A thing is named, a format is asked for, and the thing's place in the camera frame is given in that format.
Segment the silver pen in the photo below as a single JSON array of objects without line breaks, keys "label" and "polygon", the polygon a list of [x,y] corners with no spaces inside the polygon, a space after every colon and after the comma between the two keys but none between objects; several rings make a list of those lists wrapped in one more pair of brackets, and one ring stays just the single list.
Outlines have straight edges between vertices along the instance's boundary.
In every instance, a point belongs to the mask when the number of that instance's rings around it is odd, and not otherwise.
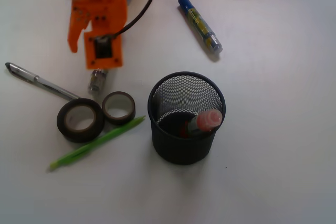
[{"label": "silver pen", "polygon": [[75,95],[43,78],[41,78],[40,76],[38,76],[37,74],[34,74],[26,69],[23,69],[13,63],[7,62],[6,64],[7,69],[9,70],[9,72],[11,72],[13,75],[19,77],[20,79],[23,79],[25,81],[28,81],[30,83],[39,83],[41,85],[43,85],[45,88],[62,94],[64,96],[66,96],[67,98],[73,100],[73,99],[78,99],[80,98],[78,95]]}]

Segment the pen tip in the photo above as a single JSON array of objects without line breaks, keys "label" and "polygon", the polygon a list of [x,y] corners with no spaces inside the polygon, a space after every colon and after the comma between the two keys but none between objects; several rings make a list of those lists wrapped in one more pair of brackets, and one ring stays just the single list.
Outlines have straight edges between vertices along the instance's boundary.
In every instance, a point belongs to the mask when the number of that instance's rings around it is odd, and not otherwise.
[{"label": "pen tip", "polygon": [[10,71],[11,70],[11,63],[10,62],[6,62],[5,65],[6,65],[6,68]]}]

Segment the masking tape roll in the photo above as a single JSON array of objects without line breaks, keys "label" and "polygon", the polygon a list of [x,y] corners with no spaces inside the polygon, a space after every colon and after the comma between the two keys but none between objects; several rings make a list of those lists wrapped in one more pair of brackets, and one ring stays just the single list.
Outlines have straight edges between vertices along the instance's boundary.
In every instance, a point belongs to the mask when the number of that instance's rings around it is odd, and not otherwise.
[{"label": "masking tape roll", "polygon": [[58,130],[74,143],[95,139],[104,128],[104,114],[93,100],[79,98],[65,104],[57,115]]},{"label": "masking tape roll", "polygon": [[105,118],[112,124],[122,125],[135,117],[135,102],[133,97],[121,91],[109,94],[102,104]]}]

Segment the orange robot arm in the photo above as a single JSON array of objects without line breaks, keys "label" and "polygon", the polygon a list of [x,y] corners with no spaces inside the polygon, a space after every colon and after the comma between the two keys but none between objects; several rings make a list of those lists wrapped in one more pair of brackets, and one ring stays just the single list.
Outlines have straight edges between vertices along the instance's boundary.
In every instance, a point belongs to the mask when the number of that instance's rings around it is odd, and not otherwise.
[{"label": "orange robot arm", "polygon": [[89,22],[92,31],[84,33],[86,62],[89,69],[122,66],[119,32],[127,20],[127,0],[72,0],[68,42],[77,52],[77,41]]}]

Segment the black cable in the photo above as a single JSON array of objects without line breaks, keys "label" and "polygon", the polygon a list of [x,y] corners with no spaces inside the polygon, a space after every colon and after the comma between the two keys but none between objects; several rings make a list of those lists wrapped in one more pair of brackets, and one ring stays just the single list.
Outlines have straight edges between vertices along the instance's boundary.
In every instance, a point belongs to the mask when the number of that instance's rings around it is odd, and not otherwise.
[{"label": "black cable", "polygon": [[124,33],[125,31],[127,31],[128,29],[130,29],[136,22],[138,22],[138,20],[144,15],[144,13],[147,11],[148,7],[151,5],[153,0],[148,0],[146,5],[144,6],[144,8],[141,10],[141,12],[137,15],[137,17],[135,17],[134,20],[132,20],[131,22],[129,22],[127,25],[125,25],[119,32],[115,33],[112,35],[113,38],[116,38],[116,36],[121,35],[122,33]]}]

